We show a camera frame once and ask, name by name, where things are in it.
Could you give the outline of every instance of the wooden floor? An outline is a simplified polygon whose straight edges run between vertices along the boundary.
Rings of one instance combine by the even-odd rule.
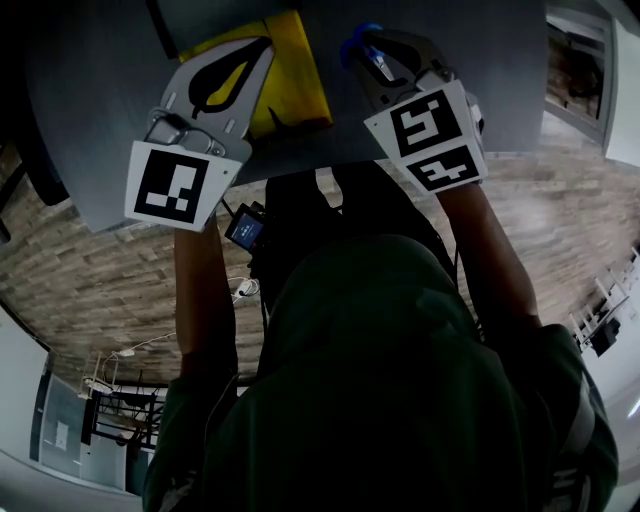
[[[566,324],[569,311],[592,293],[593,278],[623,265],[640,238],[640,169],[606,162],[597,147],[551,116],[545,116],[537,153],[487,159],[484,189],[531,275],[542,319]],[[8,148],[2,182],[18,161]],[[437,201],[391,172],[453,255]],[[331,203],[340,203],[328,171],[318,173],[318,183]],[[263,196],[264,183],[255,183],[232,189],[227,200],[234,207]],[[1,216],[13,239],[0,247],[0,297],[51,346],[54,372],[63,379],[76,384],[94,351],[109,354],[175,330],[171,230],[138,225],[91,234],[69,201],[44,207],[27,179]],[[222,229],[229,220],[220,210]],[[224,251],[229,277],[247,276],[247,255],[230,243]],[[251,373],[262,343],[257,297],[236,304],[236,320],[241,371]],[[135,380],[143,370],[145,382],[167,382],[178,368],[175,337],[169,336],[121,361],[119,375]]]

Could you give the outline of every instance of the white wall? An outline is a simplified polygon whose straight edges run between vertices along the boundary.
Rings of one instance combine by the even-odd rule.
[[[613,38],[615,73],[605,156],[640,167],[640,37],[614,20]]]
[[[609,19],[608,11],[596,0],[547,0],[547,9],[571,9],[589,16]]]
[[[98,430],[116,435],[119,432],[104,425],[98,425]],[[126,446],[118,446],[113,439],[93,434],[91,445],[82,445],[80,462],[80,478],[83,480],[125,490]]]
[[[8,512],[140,512],[138,496],[89,487],[0,452],[0,507]]]
[[[82,425],[87,402],[78,391],[55,375],[51,376],[44,405],[40,435],[40,459],[43,466],[67,475],[80,476]],[[58,444],[62,427],[64,443]]]
[[[621,22],[627,29],[627,32],[631,32],[632,34],[640,37],[640,23],[638,23],[638,20],[624,0],[596,0],[596,2],[598,2],[612,18]]]
[[[621,324],[616,342],[600,357],[593,349],[582,354],[604,400],[620,461],[620,486],[606,512],[628,512],[640,497],[640,410],[629,417],[640,399],[640,259],[623,286],[631,287],[630,299],[615,314]],[[618,287],[613,292],[621,297]]]
[[[589,373],[598,386],[605,403],[617,401],[621,394],[634,386],[640,377],[640,260],[636,259],[633,272],[629,273],[631,290],[629,300],[614,314],[620,322],[616,342],[600,357],[591,348],[586,349],[582,358]],[[617,287],[612,290],[620,300]]]
[[[31,424],[47,351],[0,308],[0,449],[29,459]]]

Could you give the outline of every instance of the yellow object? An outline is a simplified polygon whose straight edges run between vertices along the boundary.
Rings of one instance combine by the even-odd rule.
[[[249,125],[251,136],[259,139],[277,131],[269,108],[290,127],[305,121],[313,121],[305,125],[330,126],[329,105],[297,11],[270,16],[214,37],[182,52],[180,61],[185,62],[221,43],[259,36],[271,38],[275,56]],[[244,66],[238,66],[224,85],[209,97],[209,105],[222,103],[227,98]]]

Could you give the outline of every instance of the gray table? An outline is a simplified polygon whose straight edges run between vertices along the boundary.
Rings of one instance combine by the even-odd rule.
[[[282,2],[161,0],[178,50],[209,35],[283,9]],[[538,142],[546,88],[547,42],[541,0],[339,0],[300,2],[299,11],[334,126],[274,141],[254,153],[238,184],[384,154],[362,121],[371,113],[339,51],[370,21],[433,39],[486,120],[487,151],[530,151]],[[146,131],[178,63],[169,60],[142,0],[55,4],[39,13],[26,76],[51,159],[93,231],[123,220],[131,142]]]

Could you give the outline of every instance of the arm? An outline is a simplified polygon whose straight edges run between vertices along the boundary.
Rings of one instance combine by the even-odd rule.
[[[220,364],[236,373],[235,314],[215,218],[203,233],[176,230],[175,265],[181,375]]]
[[[231,386],[238,372],[235,315],[215,219],[204,233],[176,230],[175,265],[182,368],[169,387],[147,471],[146,512],[197,496],[193,475],[202,469],[206,428],[221,421],[236,398]],[[182,506],[196,508],[194,503]]]
[[[487,337],[541,326],[531,280],[477,183],[438,194]]]

